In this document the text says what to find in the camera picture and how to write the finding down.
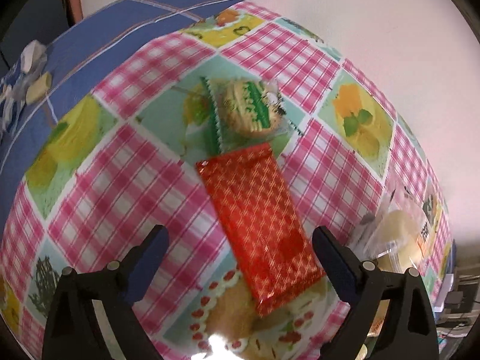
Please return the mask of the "orange-red patterned snack packet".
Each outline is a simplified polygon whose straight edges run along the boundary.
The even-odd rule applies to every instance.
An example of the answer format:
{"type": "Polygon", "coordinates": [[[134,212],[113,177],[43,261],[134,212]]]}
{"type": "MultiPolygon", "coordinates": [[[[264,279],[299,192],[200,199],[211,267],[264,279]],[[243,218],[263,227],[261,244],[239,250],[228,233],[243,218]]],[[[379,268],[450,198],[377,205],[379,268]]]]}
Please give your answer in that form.
{"type": "Polygon", "coordinates": [[[269,144],[202,160],[196,168],[259,315],[324,276],[269,144]]]}

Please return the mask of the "round steamed cake packet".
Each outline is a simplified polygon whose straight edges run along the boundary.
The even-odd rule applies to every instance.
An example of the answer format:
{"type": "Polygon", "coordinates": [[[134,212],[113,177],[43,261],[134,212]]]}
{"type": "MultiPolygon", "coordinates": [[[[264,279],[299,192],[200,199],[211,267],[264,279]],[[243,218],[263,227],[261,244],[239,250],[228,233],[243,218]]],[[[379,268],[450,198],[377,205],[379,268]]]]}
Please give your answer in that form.
{"type": "Polygon", "coordinates": [[[417,269],[433,251],[440,215],[435,195],[420,204],[396,184],[385,192],[377,213],[360,220],[346,246],[357,258],[372,260],[385,272],[417,269]]]}

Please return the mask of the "crumpled white paper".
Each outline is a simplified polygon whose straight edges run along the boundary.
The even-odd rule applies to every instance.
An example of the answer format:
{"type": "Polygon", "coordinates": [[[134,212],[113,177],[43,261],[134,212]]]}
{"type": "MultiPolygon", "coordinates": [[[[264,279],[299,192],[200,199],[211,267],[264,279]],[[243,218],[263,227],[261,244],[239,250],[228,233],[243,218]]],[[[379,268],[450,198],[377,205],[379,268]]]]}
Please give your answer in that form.
{"type": "Polygon", "coordinates": [[[1,78],[1,137],[12,134],[24,107],[43,98],[50,89],[52,75],[43,72],[47,59],[47,47],[33,40],[1,78]]]}

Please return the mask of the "blue plaid cloth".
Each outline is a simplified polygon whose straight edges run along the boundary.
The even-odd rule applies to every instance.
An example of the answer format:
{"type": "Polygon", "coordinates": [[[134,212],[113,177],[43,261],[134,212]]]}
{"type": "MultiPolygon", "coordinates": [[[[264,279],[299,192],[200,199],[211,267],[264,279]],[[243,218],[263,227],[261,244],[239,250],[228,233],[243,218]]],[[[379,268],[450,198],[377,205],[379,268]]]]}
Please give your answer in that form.
{"type": "Polygon", "coordinates": [[[50,130],[109,72],[148,41],[182,29],[238,0],[119,0],[87,17],[47,48],[53,76],[45,100],[27,106],[13,136],[1,144],[1,187],[16,187],[50,130]]]}

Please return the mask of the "green edged cookie packet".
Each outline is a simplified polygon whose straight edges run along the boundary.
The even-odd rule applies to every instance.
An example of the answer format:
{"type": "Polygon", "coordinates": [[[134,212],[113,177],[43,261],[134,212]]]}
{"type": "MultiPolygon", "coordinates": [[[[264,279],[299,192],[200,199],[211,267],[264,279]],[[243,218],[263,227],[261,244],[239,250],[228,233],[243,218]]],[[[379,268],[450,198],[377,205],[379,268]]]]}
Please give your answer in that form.
{"type": "Polygon", "coordinates": [[[210,155],[289,141],[303,132],[288,116],[275,81],[250,78],[200,78],[208,104],[206,139],[210,155]]]}

